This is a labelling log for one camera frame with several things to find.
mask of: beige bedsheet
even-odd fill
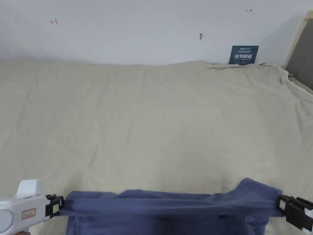
[[[313,95],[276,66],[0,65],[0,197],[227,192],[250,177],[313,201]],[[31,228],[65,231],[66,218]],[[301,233],[283,218],[268,234]]]

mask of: gray headboard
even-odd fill
[[[313,89],[313,11],[309,11],[296,36],[286,70]]]

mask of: blue cloth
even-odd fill
[[[282,191],[244,179],[228,193],[184,194],[126,190],[73,191],[61,215],[67,235],[263,235]]]

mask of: sign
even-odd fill
[[[254,64],[259,46],[233,46],[229,64]]]
[[[25,210],[22,212],[22,220],[36,216],[36,208]]]

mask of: wall mark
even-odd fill
[[[55,23],[57,23],[57,25],[59,25],[56,18],[54,19],[54,21],[52,21],[52,20],[50,21],[51,24],[53,24],[53,22],[55,22]]]

